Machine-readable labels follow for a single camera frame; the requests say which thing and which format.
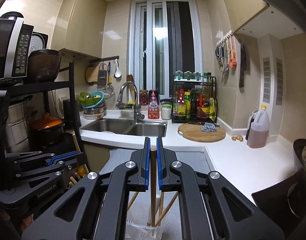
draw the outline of window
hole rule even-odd
[[[176,70],[202,72],[201,41],[193,1],[133,4],[129,74],[139,90],[172,96]]]

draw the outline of white countertop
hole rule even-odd
[[[104,118],[133,119],[133,111],[108,110]],[[81,114],[82,127],[94,120]],[[294,174],[292,143],[278,136],[268,139],[265,147],[251,149],[246,140],[233,141],[230,135],[213,143],[187,140],[178,134],[181,124],[167,121],[163,147],[181,152],[203,152],[211,170],[221,173],[253,203],[252,193],[268,188]],[[145,137],[80,130],[83,141],[117,148],[142,149]],[[156,145],[156,137],[151,138]]]

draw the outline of dish cloth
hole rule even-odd
[[[204,123],[204,126],[201,127],[201,130],[203,132],[216,132],[217,129],[215,128],[215,125],[212,123]]]

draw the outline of upper cabinet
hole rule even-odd
[[[102,57],[105,0],[64,0],[54,28],[51,49]]]
[[[262,0],[224,0],[224,3],[234,32],[269,7]]]

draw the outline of jar of red beans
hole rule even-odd
[[[141,106],[148,105],[148,90],[140,90],[139,91],[139,104]]]

